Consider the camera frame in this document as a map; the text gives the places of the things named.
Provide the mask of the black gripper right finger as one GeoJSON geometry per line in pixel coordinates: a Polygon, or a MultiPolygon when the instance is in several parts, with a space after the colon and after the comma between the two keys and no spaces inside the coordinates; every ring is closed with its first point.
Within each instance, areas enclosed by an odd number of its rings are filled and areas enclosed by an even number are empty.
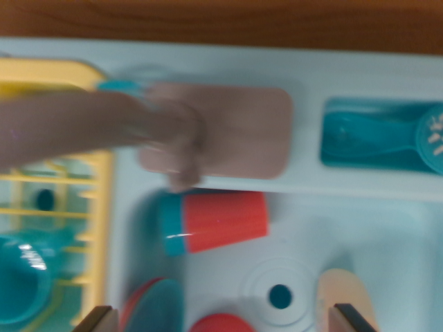
{"type": "Polygon", "coordinates": [[[351,304],[335,304],[328,310],[329,332],[376,332],[351,304]]]}

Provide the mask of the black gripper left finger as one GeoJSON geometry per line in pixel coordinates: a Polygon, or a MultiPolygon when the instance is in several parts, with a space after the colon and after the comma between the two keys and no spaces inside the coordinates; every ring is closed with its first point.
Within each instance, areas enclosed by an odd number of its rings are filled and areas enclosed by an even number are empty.
{"type": "Polygon", "coordinates": [[[111,306],[96,306],[82,321],[81,332],[117,332],[118,311],[111,306]]]}

